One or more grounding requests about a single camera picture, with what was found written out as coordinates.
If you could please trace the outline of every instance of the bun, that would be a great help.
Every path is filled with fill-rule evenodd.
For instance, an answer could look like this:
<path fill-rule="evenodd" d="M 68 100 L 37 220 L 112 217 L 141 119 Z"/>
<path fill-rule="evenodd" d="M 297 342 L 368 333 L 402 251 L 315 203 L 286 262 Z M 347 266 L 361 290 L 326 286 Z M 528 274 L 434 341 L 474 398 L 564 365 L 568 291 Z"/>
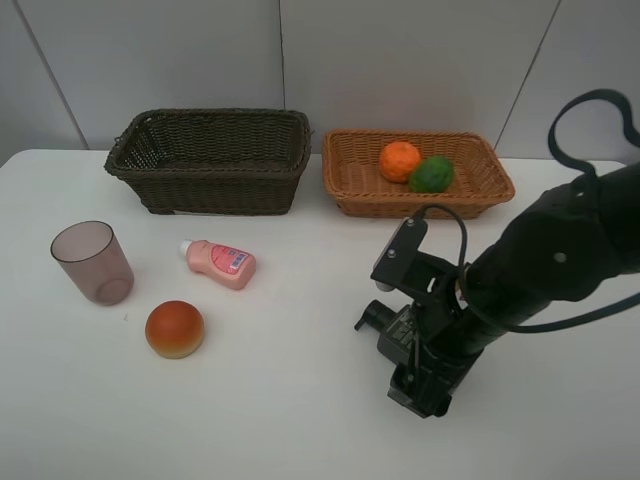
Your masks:
<path fill-rule="evenodd" d="M 165 358 L 184 358 L 195 352 L 204 338 L 202 315 L 193 305 L 174 300 L 158 305 L 144 329 L 147 342 Z"/>

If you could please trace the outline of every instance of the translucent cup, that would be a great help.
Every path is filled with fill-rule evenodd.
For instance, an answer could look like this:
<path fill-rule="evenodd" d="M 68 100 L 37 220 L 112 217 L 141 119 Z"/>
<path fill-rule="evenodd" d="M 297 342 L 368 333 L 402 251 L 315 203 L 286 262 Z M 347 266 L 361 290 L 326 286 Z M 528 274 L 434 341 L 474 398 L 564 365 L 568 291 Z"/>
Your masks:
<path fill-rule="evenodd" d="M 51 243 L 51 255 L 93 303 L 115 305 L 131 292 L 133 272 L 113 229 L 104 222 L 66 228 Z"/>

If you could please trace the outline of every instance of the wicker basket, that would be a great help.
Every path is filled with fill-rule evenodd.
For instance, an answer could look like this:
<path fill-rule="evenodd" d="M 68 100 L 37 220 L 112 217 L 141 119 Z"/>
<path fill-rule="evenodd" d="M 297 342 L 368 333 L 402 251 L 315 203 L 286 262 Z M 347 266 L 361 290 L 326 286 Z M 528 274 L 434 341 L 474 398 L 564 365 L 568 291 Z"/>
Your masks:
<path fill-rule="evenodd" d="M 415 145 L 423 158 L 445 155 L 455 178 L 445 193 L 412 193 L 407 185 L 386 181 L 378 169 L 383 147 L 394 141 Z M 463 218 L 475 218 L 515 195 L 511 180 L 491 146 L 473 133 L 392 130 L 333 130 L 324 137 L 324 185 L 346 214 L 357 217 L 406 217 L 425 203 L 439 203 Z M 432 218 L 449 218 L 430 210 Z"/>
<path fill-rule="evenodd" d="M 116 140 L 105 169 L 151 213 L 289 211 L 310 154 L 307 117 L 284 110 L 152 110 Z"/>

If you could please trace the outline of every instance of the black cable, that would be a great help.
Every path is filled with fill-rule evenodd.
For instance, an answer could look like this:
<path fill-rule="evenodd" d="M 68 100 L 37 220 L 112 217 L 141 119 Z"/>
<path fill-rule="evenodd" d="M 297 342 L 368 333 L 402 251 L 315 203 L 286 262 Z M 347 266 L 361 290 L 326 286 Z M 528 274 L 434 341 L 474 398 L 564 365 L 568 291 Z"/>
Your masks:
<path fill-rule="evenodd" d="M 640 132 L 636 130 L 633 126 L 633 112 L 631 110 L 631 104 L 627 97 L 622 95 L 620 92 L 616 90 L 611 90 L 608 88 L 599 88 L 597 90 L 591 90 L 590 92 L 584 93 L 579 97 L 574 98 L 569 103 L 567 103 L 560 113 L 556 116 L 551 124 L 551 128 L 549 128 L 549 135 L 547 136 L 547 143 L 549 145 L 549 151 L 553 158 L 555 158 L 558 162 L 560 162 L 565 167 L 573 168 L 575 170 L 579 170 L 586 174 L 587 179 L 590 181 L 591 186 L 595 187 L 596 170 L 589 162 L 585 162 L 584 160 L 578 160 L 577 158 L 570 157 L 566 153 L 564 153 L 560 147 L 558 146 L 558 141 L 556 139 L 556 126 L 558 121 L 571 110 L 573 107 L 580 105 L 584 102 L 589 102 L 591 100 L 602 100 L 605 102 L 609 102 L 613 104 L 622 115 L 622 128 L 624 137 L 627 139 L 629 143 L 640 148 Z"/>
<path fill-rule="evenodd" d="M 460 291 L 467 302 L 469 309 L 483 322 L 491 325 L 492 327 L 500 328 L 502 330 L 506 330 L 508 332 L 513 333 L 546 333 L 546 332 L 556 332 L 558 330 L 566 330 L 568 328 L 578 327 L 580 325 L 585 325 L 587 323 L 595 322 L 597 320 L 601 320 L 605 317 L 609 317 L 611 315 L 615 315 L 617 313 L 628 310 L 629 308 L 640 305 L 640 293 L 627 297 L 623 300 L 620 300 L 616 303 L 612 303 L 611 305 L 607 305 L 606 307 L 599 308 L 597 310 L 593 310 L 588 313 L 584 313 L 582 315 L 578 315 L 576 317 L 567 318 L 565 320 L 559 320 L 557 322 L 544 323 L 541 325 L 504 325 L 499 322 L 496 322 L 487 314 L 485 314 L 482 310 L 480 310 L 476 305 L 473 304 L 473 301 L 469 295 L 469 290 L 467 288 L 467 280 L 466 280 L 466 265 L 465 265 L 465 257 L 467 256 L 467 243 L 468 243 L 468 232 L 467 227 L 464 224 L 464 221 L 460 216 L 451 210 L 448 207 L 438 204 L 428 204 L 424 205 L 420 208 L 414 215 L 415 217 L 419 217 L 421 220 L 424 218 L 427 210 L 432 208 L 436 208 L 438 210 L 442 210 L 458 223 L 460 227 L 461 241 L 460 241 L 460 253 L 458 255 L 458 284 L 460 285 Z"/>

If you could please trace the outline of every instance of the orange ball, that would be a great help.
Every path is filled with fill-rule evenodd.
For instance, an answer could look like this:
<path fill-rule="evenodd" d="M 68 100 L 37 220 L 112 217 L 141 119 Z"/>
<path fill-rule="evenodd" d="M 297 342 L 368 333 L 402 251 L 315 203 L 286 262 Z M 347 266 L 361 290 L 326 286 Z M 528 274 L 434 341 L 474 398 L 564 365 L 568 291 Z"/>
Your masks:
<path fill-rule="evenodd" d="M 409 142 L 392 142 L 380 152 L 380 173 L 394 183 L 407 183 L 422 157 Z"/>
<path fill-rule="evenodd" d="M 196 307 L 173 300 L 158 305 L 151 312 L 144 333 L 158 355 L 184 358 L 195 352 L 202 343 L 204 321 Z"/>

